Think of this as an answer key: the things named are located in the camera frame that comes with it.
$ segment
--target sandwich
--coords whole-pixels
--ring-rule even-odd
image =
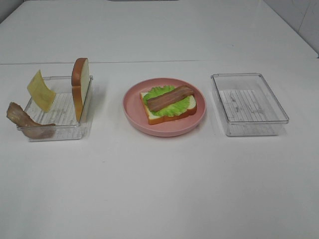
[[[194,90],[188,86],[156,86],[140,92],[149,124],[178,120],[196,113]]]

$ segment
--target white table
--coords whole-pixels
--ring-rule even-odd
[[[26,1],[0,24],[0,64],[314,59],[262,0]]]
[[[4,117],[26,85],[72,64],[0,66],[0,238],[317,239],[317,60],[90,64],[90,134],[27,142]],[[290,117],[279,136],[227,137],[210,75],[259,72]],[[125,118],[135,83],[174,77],[196,85],[207,114],[188,134],[146,135]]]

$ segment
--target white bread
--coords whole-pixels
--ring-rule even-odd
[[[89,62],[88,58],[78,58],[72,71],[72,96],[75,108],[76,120],[80,121],[86,93],[89,88]]]
[[[190,98],[189,98],[189,106],[188,106],[186,112],[182,113],[181,115],[173,116],[173,117],[155,116],[155,115],[152,114],[152,112],[149,110],[149,108],[143,102],[143,97],[146,94],[147,94],[147,92],[141,92],[140,93],[140,98],[141,98],[142,104],[144,106],[145,113],[146,113],[146,115],[148,117],[149,124],[158,124],[158,123],[163,123],[163,122],[166,122],[166,121],[178,120],[178,119],[185,118],[187,116],[191,116],[191,115],[196,113],[196,110],[197,110],[196,100],[195,100],[194,96],[190,96]]]

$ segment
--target transparent tray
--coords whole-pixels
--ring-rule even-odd
[[[49,112],[44,112],[32,100],[29,100],[25,112],[37,123],[55,126],[17,127],[29,141],[51,141],[80,139],[87,133],[88,109],[92,98],[92,80],[84,102],[82,116],[77,122],[72,97],[71,76],[43,77],[45,84],[56,93],[53,105]]]
[[[289,118],[257,73],[211,76],[227,136],[278,135]]]

